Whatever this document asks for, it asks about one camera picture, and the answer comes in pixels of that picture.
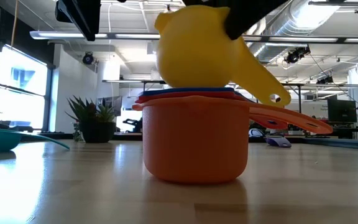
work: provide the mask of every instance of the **security camera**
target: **security camera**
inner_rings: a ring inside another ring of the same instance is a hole
[[[82,62],[85,65],[92,65],[94,63],[94,57],[92,52],[86,52],[85,56],[82,58]]]
[[[310,53],[309,45],[307,47],[297,47],[294,51],[288,53],[288,56],[284,61],[288,64],[297,63],[299,60],[303,59],[305,55]]]

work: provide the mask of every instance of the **window frame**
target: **window frame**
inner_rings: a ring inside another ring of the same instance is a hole
[[[17,88],[17,87],[14,87],[14,86],[9,86],[9,85],[3,85],[0,83],[0,88],[4,88],[6,90],[11,90],[11,91],[14,91],[14,92],[17,92],[17,93],[22,93],[22,94],[26,94],[26,95],[32,95],[32,96],[42,96],[44,98],[44,118],[43,118],[43,121],[42,121],[42,128],[34,128],[35,131],[48,131],[49,130],[49,110],[50,110],[50,95],[51,95],[51,88],[52,88],[52,72],[53,70],[44,62],[30,56],[30,55],[27,55],[23,52],[21,52],[20,50],[17,50],[15,49],[14,47],[12,48],[11,46],[9,45],[5,45],[4,47],[7,47],[9,48],[9,50],[13,50],[19,54],[22,54],[23,56],[31,59],[31,60],[34,60],[38,63],[41,63],[42,65],[45,65],[46,68],[47,68],[47,82],[45,83],[46,85],[46,92],[45,92],[45,95],[40,95],[38,93],[33,93],[31,91],[27,91],[27,90],[23,90],[21,88]]]

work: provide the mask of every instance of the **ceiling pipe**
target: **ceiling pipe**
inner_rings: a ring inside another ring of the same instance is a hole
[[[263,35],[309,35],[324,24],[339,8],[340,6],[310,6],[309,0],[293,0]],[[250,51],[260,62],[270,63],[287,49],[288,47],[254,44]]]

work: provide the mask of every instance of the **green leaf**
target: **green leaf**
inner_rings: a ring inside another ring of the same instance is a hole
[[[75,121],[79,121],[78,119],[76,119],[74,116],[72,116],[72,115],[70,115],[70,114],[68,114],[66,111],[65,111],[65,113],[69,116],[69,117],[71,117],[71,118],[73,118]]]
[[[81,105],[79,105],[78,103],[74,102],[72,99],[70,99],[71,104],[70,106],[71,109],[73,110],[75,116],[80,120],[80,121],[84,121],[87,119],[87,114],[86,114],[86,108],[83,108]]]
[[[86,105],[84,104],[84,101],[81,99],[81,97],[75,97],[74,96],[74,98],[75,98],[75,100],[77,101],[77,103],[79,104],[79,105],[81,105],[82,107],[86,107]]]
[[[112,108],[109,106],[98,106],[98,120],[100,122],[111,122],[114,119]]]
[[[68,104],[70,105],[70,108],[71,108],[72,112],[75,114],[75,116],[78,117],[78,112],[77,112],[77,110],[75,109],[75,107],[72,105],[72,103],[70,102],[69,99],[67,99],[67,101],[68,101]]]

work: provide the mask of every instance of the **ceiling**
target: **ceiling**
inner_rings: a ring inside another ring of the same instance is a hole
[[[14,12],[14,3],[13,0],[0,0],[0,6],[9,12]],[[73,24],[56,21],[55,4],[56,2],[53,0],[20,0],[19,19],[36,30],[77,32],[78,29]],[[179,7],[177,5],[172,6],[172,9]],[[156,33],[154,21],[160,12],[166,11],[166,5],[145,3],[143,17],[141,4],[102,4],[100,32],[109,32],[109,9],[111,32]],[[341,8],[339,10],[341,12],[335,13],[312,35],[358,36],[358,14],[354,14],[352,10]],[[267,17],[267,21],[275,13],[277,11],[273,11]],[[111,42],[108,40],[97,40],[95,42],[72,40],[65,48],[68,51],[74,51],[77,55],[83,55],[85,49],[94,47],[94,55],[100,60],[111,57],[111,49],[113,49],[125,62],[122,66],[123,73],[135,76],[136,74],[150,74],[152,70],[156,70],[155,60],[153,57],[147,56],[147,43],[148,41],[144,40],[112,40]],[[334,80],[338,83],[347,81],[347,70],[354,66],[353,63],[346,62],[358,62],[358,45],[312,44],[310,48],[312,56],[323,70],[333,69]],[[310,56],[302,59],[296,65],[290,65],[290,67],[282,61],[283,57],[278,58],[267,69],[283,82],[315,83],[316,80],[310,80],[310,76],[321,72],[321,69]]]

